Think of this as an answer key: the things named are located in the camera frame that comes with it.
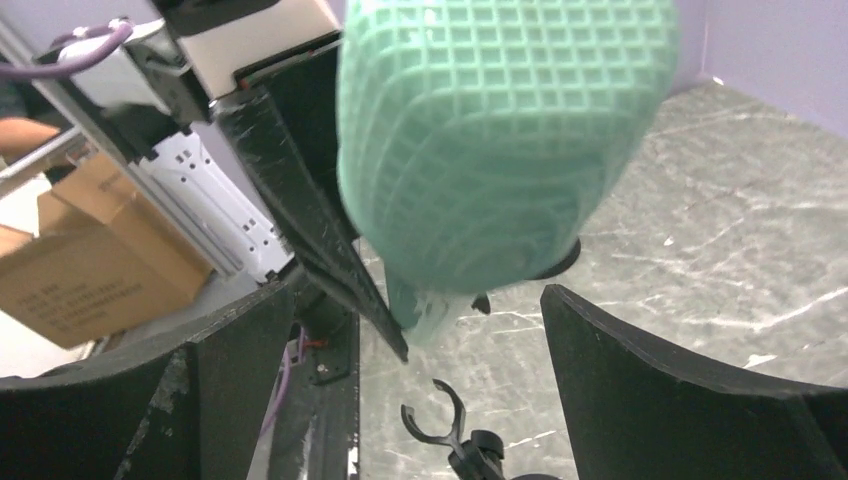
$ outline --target cardboard box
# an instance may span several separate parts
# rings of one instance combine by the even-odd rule
[[[37,237],[0,226],[0,310],[61,347],[188,306],[211,273],[105,155],[37,203]]]

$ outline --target black panel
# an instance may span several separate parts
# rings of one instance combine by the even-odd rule
[[[236,92],[217,103],[216,119],[311,281],[371,321],[405,362],[408,346],[400,326],[351,245],[348,220],[328,199],[329,190],[316,183],[313,159],[301,153],[301,143],[311,144],[306,138],[310,132],[304,132],[304,137],[293,136],[275,101],[281,96],[313,92],[270,91],[265,86]],[[321,115],[326,118],[327,112]],[[308,125],[309,120],[298,118],[296,123]],[[316,125],[314,134],[327,135],[322,127]],[[327,162],[330,168],[335,165],[335,153],[317,161]],[[334,169],[327,174],[335,178]]]
[[[293,308],[271,283],[125,349],[0,379],[0,478],[244,480]]]
[[[306,355],[304,368],[292,370],[294,394],[286,397],[274,426],[268,480],[302,478],[304,471],[310,480],[362,478],[358,460],[350,457],[359,449],[359,319],[346,318],[354,332],[344,346],[351,351],[350,375],[315,385],[310,378],[319,361],[314,352]]]
[[[152,0],[177,36],[190,37],[285,0]]]
[[[306,168],[351,235],[358,236],[344,213],[336,178],[339,38],[340,33],[335,32],[246,67],[236,72],[236,81],[243,87],[263,87],[272,93],[271,100],[297,142]]]
[[[848,479],[848,390],[703,357],[560,286],[542,314],[580,480]]]

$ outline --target wire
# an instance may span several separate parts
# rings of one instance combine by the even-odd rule
[[[286,390],[289,387],[289,377],[291,376],[291,357],[289,357],[289,347],[283,351],[283,373],[280,378],[280,384],[277,387],[277,395],[274,397],[274,403],[271,405],[271,411],[265,416],[262,421],[262,428],[259,429],[259,436],[264,436],[268,430],[274,425],[277,419],[277,412],[280,410],[280,405],[283,404],[283,399],[286,398]]]
[[[300,336],[297,339],[297,363],[303,363],[303,354],[306,350],[306,329],[301,325],[300,327]],[[259,436],[265,435],[266,432],[271,428],[277,419],[277,413],[280,411],[280,406],[283,404],[283,399],[286,396],[286,390],[289,386],[289,376],[291,375],[291,358],[289,357],[289,348],[286,346],[285,351],[283,352],[283,363],[280,366],[280,374],[282,378],[279,379],[276,388],[276,395],[274,395],[274,402],[271,405],[271,410],[268,411],[268,414],[265,416],[265,419],[262,421],[262,428],[259,430]]]
[[[70,77],[97,65],[109,57],[115,50],[130,38],[133,33],[131,23],[120,20],[113,22],[112,34],[103,44],[98,46],[88,55],[75,58],[66,62],[50,65],[37,65],[31,67],[19,67],[9,63],[0,62],[0,80],[11,80],[16,82],[29,82],[32,80],[55,80]]]
[[[98,25],[96,27],[80,27],[75,28],[73,32],[66,33],[64,35],[59,35],[53,42],[50,43],[50,48],[58,48],[65,47],[69,43],[77,42],[79,40],[86,40],[89,38],[102,37],[103,35],[109,35],[114,30],[111,25]]]

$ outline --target green mesh object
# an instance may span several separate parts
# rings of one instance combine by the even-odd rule
[[[675,71],[673,0],[352,0],[339,186],[393,277],[473,295],[564,258]]]

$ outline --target marble floor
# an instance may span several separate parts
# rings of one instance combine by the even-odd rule
[[[848,140],[748,97],[705,86],[668,100],[643,148],[552,280],[619,318],[698,353],[763,373],[848,387]],[[367,248],[378,282],[380,261]],[[362,333],[361,472],[372,480],[451,479],[443,379],[463,397],[466,430],[507,443],[507,473],[576,479],[542,329],[546,282],[492,295],[402,366]]]

